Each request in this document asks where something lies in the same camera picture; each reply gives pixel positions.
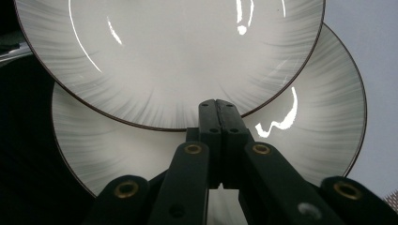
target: gray background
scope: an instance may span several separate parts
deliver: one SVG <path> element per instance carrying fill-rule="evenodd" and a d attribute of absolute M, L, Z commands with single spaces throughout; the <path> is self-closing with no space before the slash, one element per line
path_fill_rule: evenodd
<path fill-rule="evenodd" d="M 365 139 L 348 177 L 385 197 L 398 188 L 398 1 L 326 2 L 324 22 L 357 63 L 368 104 Z"/>

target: dark background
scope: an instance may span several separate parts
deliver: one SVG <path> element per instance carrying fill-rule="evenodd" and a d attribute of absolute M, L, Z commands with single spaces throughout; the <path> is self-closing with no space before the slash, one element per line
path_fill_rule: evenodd
<path fill-rule="evenodd" d="M 20 30 L 12 0 L 0 24 L 0 37 Z M 0 224 L 80 224 L 94 201 L 54 140 L 53 87 L 35 56 L 0 67 Z"/>

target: plate rim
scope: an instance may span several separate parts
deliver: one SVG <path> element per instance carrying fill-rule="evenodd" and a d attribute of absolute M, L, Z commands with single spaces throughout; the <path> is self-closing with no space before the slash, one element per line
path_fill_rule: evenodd
<path fill-rule="evenodd" d="M 61 83 L 54 75 L 53 73 L 47 68 L 47 66 L 44 64 L 44 62 L 41 60 L 41 58 L 38 56 L 38 53 L 36 52 L 36 50 L 33 48 L 31 41 L 29 40 L 26 32 L 24 31 L 23 28 L 23 23 L 21 20 L 21 16 L 20 16 L 20 12 L 17 8 L 17 1 L 18 0 L 13 0 L 14 1 L 14 7 L 15 7 L 15 12 L 17 15 L 17 19 L 18 19 L 18 23 L 21 27 L 21 30 L 23 32 L 23 36 L 26 39 L 26 43 L 28 44 L 30 50 L 32 51 L 33 55 L 35 55 L 35 57 L 39 60 L 39 62 L 41 63 L 41 65 L 47 70 L 47 72 L 53 77 L 53 79 L 66 91 L 68 92 L 71 96 L 73 96 L 75 99 L 79 100 L 80 102 L 82 102 L 85 106 L 87 106 L 88 108 L 94 110 L 97 113 L 100 113 L 108 118 L 111 118 L 117 122 L 129 125 L 129 126 L 133 126 L 133 127 L 138 127 L 138 128 L 144 128 L 144 129 L 149 129 L 149 130 L 157 130 L 157 131 L 169 131 L 169 132 L 185 132 L 187 129 L 186 128 L 168 128 L 168 127 L 151 127 L 151 126 L 146 126 L 146 125 L 141 125 L 141 124 L 136 124 L 136 123 L 132 123 L 130 121 L 121 119 L 117 116 L 111 115 L 105 111 L 102 111 L 100 109 L 98 109 L 97 107 L 91 105 L 90 103 L 88 103 L 87 101 L 85 101 L 84 99 L 82 99 L 81 97 L 78 97 L 76 94 L 74 94 L 72 91 L 70 91 L 63 83 Z M 261 105 L 259 105 L 258 107 L 250 110 L 249 112 L 245 112 L 244 114 L 242 114 L 242 117 L 246 117 L 252 113 L 257 112 L 258 110 L 260 110 L 261 108 L 265 107 L 266 105 L 268 105 L 272 100 L 274 100 L 277 96 L 279 96 L 282 92 L 284 92 L 286 90 L 286 88 L 297 78 L 297 76 L 301 73 L 301 71 L 305 68 L 305 66 L 307 65 L 308 61 L 311 58 L 311 55 L 314 52 L 316 43 L 319 40 L 319 36 L 320 33 L 322 31 L 322 26 L 324 25 L 324 19 L 325 19 L 325 8 L 326 8 L 326 0 L 321 0 L 322 1 L 322 15 L 321 15 L 321 19 L 319 20 L 319 25 L 318 25 L 318 29 L 317 29 L 317 34 L 316 37 L 314 39 L 314 43 L 312 48 L 310 49 L 310 51 L 308 52 L 303 64 L 301 65 L 301 67 L 298 69 L 298 71 L 296 72 L 296 74 L 292 77 L 292 79 L 287 82 L 286 84 L 283 85 L 283 88 L 281 88 L 273 97 L 271 97 L 270 99 L 268 99 L 266 102 L 262 103 Z"/>
<path fill-rule="evenodd" d="M 351 171 L 351 169 L 353 168 L 355 162 L 358 159 L 358 156 L 360 154 L 360 150 L 362 148 L 363 145 L 363 141 L 364 141 L 364 137 L 366 135 L 366 126 L 367 126 L 367 100 L 366 100 L 366 91 L 365 91 L 365 86 L 363 84 L 363 79 L 360 75 L 360 70 L 358 69 L 357 64 L 354 61 L 354 58 L 352 57 L 351 53 L 349 52 L 349 50 L 346 48 L 346 46 L 343 44 L 343 42 L 340 40 L 340 38 L 334 33 L 334 31 L 327 26 L 325 23 L 323 23 L 323 26 L 326 26 L 326 28 L 328 28 L 330 30 L 330 32 L 337 38 L 339 44 L 342 45 L 342 47 L 344 48 L 344 51 L 347 53 L 349 59 L 351 60 L 351 62 L 353 63 L 353 66 L 355 68 L 355 70 L 357 71 L 357 77 L 358 77 L 358 81 L 360 83 L 360 87 L 361 87 L 361 92 L 362 92 L 362 97 L 363 97 L 363 122 L 362 122 L 362 128 L 361 128 L 361 134 L 360 134 L 360 138 L 357 144 L 357 149 L 354 152 L 354 155 L 352 156 L 350 162 L 347 165 L 347 168 L 345 169 L 344 173 L 343 173 L 343 177 L 347 177 L 349 172 Z M 61 155 L 61 157 L 64 160 L 64 163 L 67 165 L 67 167 L 69 168 L 69 171 L 73 174 L 73 176 L 76 178 L 76 180 L 82 185 L 82 187 L 93 197 L 98 197 L 98 195 L 94 194 L 93 191 L 78 177 L 78 175 L 75 173 L 75 171 L 71 168 L 71 166 L 69 165 L 63 151 L 62 148 L 60 146 L 60 143 L 58 141 L 57 135 L 56 135 L 56 131 L 55 131 L 55 125 L 54 125 L 54 107 L 53 107 L 53 101 L 51 102 L 51 120 L 52 120 L 52 124 L 53 124 L 53 134 L 54 134 L 54 140 L 56 143 L 56 146 L 58 148 L 58 152 Z"/>

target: plate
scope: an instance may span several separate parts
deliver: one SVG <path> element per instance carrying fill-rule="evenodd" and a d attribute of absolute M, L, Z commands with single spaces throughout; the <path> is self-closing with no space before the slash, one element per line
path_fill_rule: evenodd
<path fill-rule="evenodd" d="M 347 175 L 366 129 L 360 73 L 343 43 L 324 25 L 298 78 L 244 122 L 258 142 L 270 143 L 309 182 Z"/>
<path fill-rule="evenodd" d="M 197 105 L 249 114 L 299 74 L 324 0 L 15 0 L 34 53 L 85 105 L 141 128 L 197 126 Z"/>
<path fill-rule="evenodd" d="M 185 140 L 184 132 L 117 123 L 59 85 L 54 88 L 53 120 L 65 161 L 94 195 L 118 176 L 151 179 L 163 172 Z M 366 99 L 353 59 L 327 26 L 295 81 L 244 121 L 257 141 L 275 145 L 308 181 L 318 185 L 325 177 L 348 173 L 365 132 Z M 208 224 L 244 223 L 236 190 L 210 190 Z"/>

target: ceramic plate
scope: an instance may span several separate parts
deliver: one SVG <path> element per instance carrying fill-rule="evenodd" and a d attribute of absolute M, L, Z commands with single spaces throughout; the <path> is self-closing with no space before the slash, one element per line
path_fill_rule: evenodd
<path fill-rule="evenodd" d="M 300 72 L 324 0 L 15 0 L 23 31 L 84 104 L 144 128 L 196 127 L 197 105 L 260 108 Z"/>
<path fill-rule="evenodd" d="M 151 179 L 166 170 L 184 132 L 127 126 L 54 89 L 54 130 L 72 172 L 94 195 L 124 174 Z M 340 40 L 324 26 L 297 79 L 247 116 L 257 141 L 275 145 L 308 181 L 344 175 L 355 160 L 366 123 L 360 74 Z M 235 190 L 210 190 L 208 224 L 244 224 Z"/>

